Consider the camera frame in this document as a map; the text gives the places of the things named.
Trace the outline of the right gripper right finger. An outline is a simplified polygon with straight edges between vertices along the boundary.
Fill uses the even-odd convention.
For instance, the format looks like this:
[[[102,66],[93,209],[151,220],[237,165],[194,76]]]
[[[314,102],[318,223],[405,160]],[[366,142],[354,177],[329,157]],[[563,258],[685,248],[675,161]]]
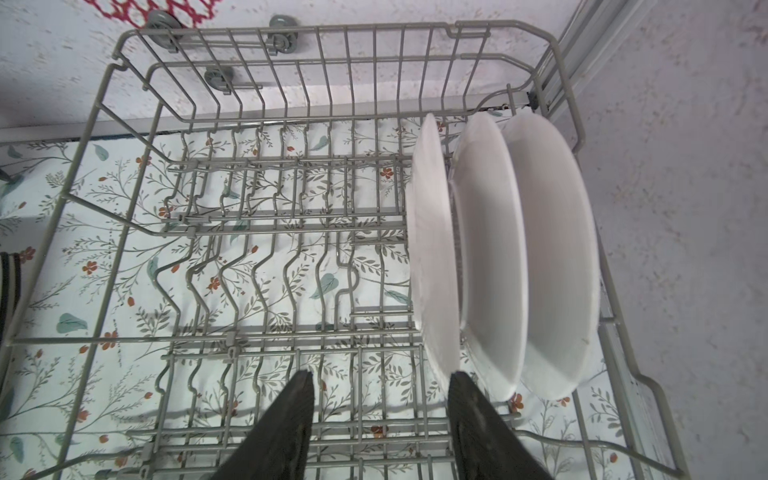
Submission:
[[[447,412],[460,479],[549,479],[472,378],[451,374]]]

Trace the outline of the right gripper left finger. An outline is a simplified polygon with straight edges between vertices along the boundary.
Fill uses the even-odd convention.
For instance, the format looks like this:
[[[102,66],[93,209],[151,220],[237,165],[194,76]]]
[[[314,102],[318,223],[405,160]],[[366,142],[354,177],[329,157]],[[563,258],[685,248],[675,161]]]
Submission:
[[[297,371],[214,479],[302,479],[314,415],[313,374]]]

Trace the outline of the white round plate four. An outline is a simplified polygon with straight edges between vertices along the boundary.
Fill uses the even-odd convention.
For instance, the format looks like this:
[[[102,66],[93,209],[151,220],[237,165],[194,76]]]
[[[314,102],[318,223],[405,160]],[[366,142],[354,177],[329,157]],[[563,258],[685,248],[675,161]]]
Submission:
[[[529,323],[522,382],[535,395],[568,396],[586,378],[600,312],[594,216],[577,160],[541,115],[512,117],[502,134],[522,206]]]

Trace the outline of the white round plate two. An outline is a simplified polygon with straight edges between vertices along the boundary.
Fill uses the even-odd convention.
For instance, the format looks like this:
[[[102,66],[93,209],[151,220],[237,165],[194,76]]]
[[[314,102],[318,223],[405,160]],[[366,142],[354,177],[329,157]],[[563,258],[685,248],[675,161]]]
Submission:
[[[451,374],[460,369],[460,308],[449,189],[431,113],[412,155],[406,222],[414,314],[433,376],[447,391]]]

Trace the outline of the white round plate three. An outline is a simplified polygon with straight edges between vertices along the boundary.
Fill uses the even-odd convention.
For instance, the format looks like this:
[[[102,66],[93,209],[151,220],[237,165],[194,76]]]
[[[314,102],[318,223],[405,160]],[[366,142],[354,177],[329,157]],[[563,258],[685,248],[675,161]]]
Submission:
[[[490,114],[468,119],[449,182],[459,228],[466,349],[490,399],[505,402],[517,390],[525,356],[528,266],[515,172]]]

